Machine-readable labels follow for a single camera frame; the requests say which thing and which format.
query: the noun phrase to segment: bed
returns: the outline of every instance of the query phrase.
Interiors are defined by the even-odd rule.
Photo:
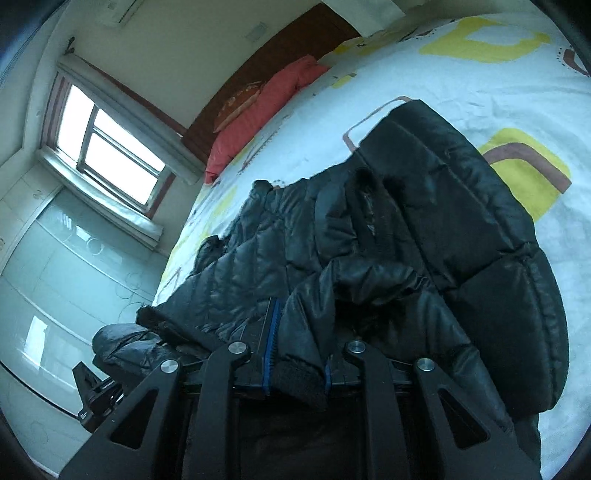
[[[552,478],[591,423],[591,78],[542,14],[437,21],[400,39],[341,44],[212,185],[203,186],[154,299],[190,275],[205,238],[224,234],[252,183],[291,184],[345,161],[391,109],[421,99],[483,154],[535,222],[564,301],[570,372],[540,415],[542,474]]]

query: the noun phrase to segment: metal bracket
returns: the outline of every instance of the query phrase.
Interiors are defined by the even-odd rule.
[[[432,360],[414,366],[445,480],[540,480],[517,440],[494,423]]]
[[[343,357],[361,370],[363,378],[368,479],[410,480],[390,360],[379,350],[358,340],[345,345]]]
[[[93,433],[113,412],[123,394],[123,387],[112,378],[101,380],[84,363],[72,369],[74,381],[82,400],[78,421]]]
[[[183,480],[228,480],[231,456],[230,401],[234,372],[251,357],[247,343],[234,342],[209,356],[199,402],[187,435]]]
[[[113,411],[109,421],[96,429],[61,471],[60,479],[168,478],[164,469],[171,466],[163,462],[166,458],[161,448],[174,441],[170,414],[178,405],[180,374],[175,360],[166,360],[153,370]]]

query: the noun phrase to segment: brown stripe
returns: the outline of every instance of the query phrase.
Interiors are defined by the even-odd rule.
[[[576,70],[579,73],[582,73],[583,75],[587,76],[587,77],[591,77],[591,75],[589,75],[589,72],[581,67],[579,67],[579,65],[577,64],[576,60],[574,59],[574,50],[571,50],[570,48],[565,49],[564,54],[563,54],[563,58],[564,58],[564,62],[571,67],[573,70]]]
[[[394,100],[390,100],[389,102],[386,102],[385,104],[377,107],[373,112],[371,112],[368,116],[366,116],[364,119],[362,119],[361,121],[357,122],[356,124],[354,124],[351,128],[349,128],[344,134],[343,134],[343,142],[345,142],[345,145],[347,145],[347,148],[349,149],[349,151],[351,153],[353,153],[355,150],[357,150],[357,147],[355,146],[355,144],[353,143],[353,141],[349,138],[349,134],[351,133],[351,130],[353,130],[354,128],[358,127],[359,125],[361,125],[363,122],[365,122],[366,120],[368,120],[369,118],[371,118],[372,116],[374,116],[376,113],[378,113],[382,108],[384,108],[386,105],[389,105],[390,103],[394,103],[397,102],[398,100],[404,100],[405,102],[410,102],[412,99],[401,95],[399,97],[396,97]]]
[[[547,158],[529,145],[520,142],[500,145],[486,152],[483,157],[489,165],[509,158],[519,158],[539,171],[560,193],[566,192],[571,186],[569,178],[552,165]]]

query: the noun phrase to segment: black puffer jacket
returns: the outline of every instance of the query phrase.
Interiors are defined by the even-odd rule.
[[[207,239],[194,274],[157,307],[165,320],[139,323],[172,346],[204,332],[229,342],[270,297],[284,305],[271,386],[316,407],[327,359],[355,337],[394,359],[434,358],[507,431],[564,387],[566,319],[531,218],[417,100],[345,163],[282,189],[256,182],[227,237]],[[133,366],[119,328],[94,339],[105,364],[149,371],[170,353],[151,343],[153,361]]]

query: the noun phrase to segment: window frame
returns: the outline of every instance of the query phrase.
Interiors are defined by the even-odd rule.
[[[95,125],[95,119],[100,107],[96,103],[92,109],[88,123],[86,124],[86,130],[82,140],[79,158],[71,158],[57,146],[57,137],[60,132],[64,109],[66,107],[66,102],[73,85],[74,84],[68,81],[63,75],[57,75],[47,105],[43,133],[41,136],[41,146],[47,145],[56,153],[61,161],[63,161],[69,167],[75,168],[81,175],[85,177],[86,180],[88,180],[94,186],[100,188],[112,198],[133,208],[142,215],[145,215],[147,218],[152,219],[176,176],[166,165],[161,172],[158,172],[154,167],[141,160],[139,157],[137,157],[137,155],[133,154],[127,148],[117,142],[117,140],[113,139],[110,135],[98,128]],[[90,144],[90,139],[93,134],[98,135],[99,138],[106,141],[113,148],[117,149],[123,155],[128,157],[128,159],[157,178],[156,184],[152,188],[152,192],[150,193],[150,196],[145,204],[141,204],[135,200],[129,194],[125,193],[118,186],[114,185],[111,181],[104,178],[104,176],[86,164],[86,154]]]

